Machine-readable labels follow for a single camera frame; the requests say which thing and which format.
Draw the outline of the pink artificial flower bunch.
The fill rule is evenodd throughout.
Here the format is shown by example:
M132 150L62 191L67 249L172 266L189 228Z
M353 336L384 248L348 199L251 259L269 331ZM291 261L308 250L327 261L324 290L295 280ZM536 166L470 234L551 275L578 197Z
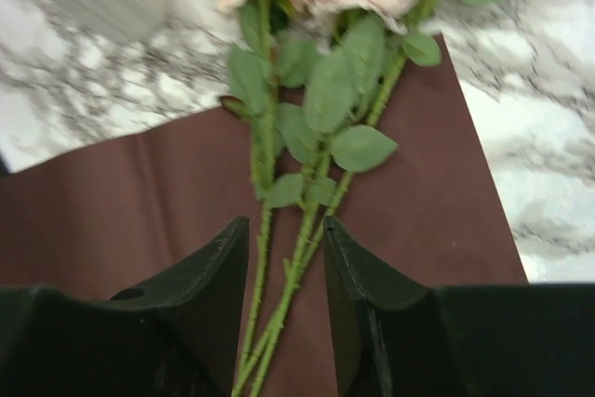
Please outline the pink artificial flower bunch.
M468 6L501 0L459 0ZM244 43L222 106L250 128L257 271L232 394L259 395L291 301L352 179L396 150L377 123L407 62L442 54L440 0L218 0Z

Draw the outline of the red wrapping paper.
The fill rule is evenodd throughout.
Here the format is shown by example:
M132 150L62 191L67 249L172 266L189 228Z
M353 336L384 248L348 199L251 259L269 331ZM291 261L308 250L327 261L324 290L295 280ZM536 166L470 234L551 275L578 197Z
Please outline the red wrapping paper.
M424 285L526 276L449 58L409 65L379 130L398 150L355 176L337 218ZM221 109L67 152L1 182L1 281L109 298L202 247L259 229L247 125Z

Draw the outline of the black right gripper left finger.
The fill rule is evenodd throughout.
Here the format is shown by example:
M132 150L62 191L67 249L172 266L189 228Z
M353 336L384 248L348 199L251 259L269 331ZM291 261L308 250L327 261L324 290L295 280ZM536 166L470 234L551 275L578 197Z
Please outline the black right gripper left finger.
M243 312L249 223L107 300L1 290L5 396L227 396Z

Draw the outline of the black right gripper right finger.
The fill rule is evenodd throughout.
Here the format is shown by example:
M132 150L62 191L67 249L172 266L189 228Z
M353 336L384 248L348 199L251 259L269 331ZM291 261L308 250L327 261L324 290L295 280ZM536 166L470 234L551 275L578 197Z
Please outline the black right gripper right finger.
M324 225L340 395L593 394L593 285L431 288Z

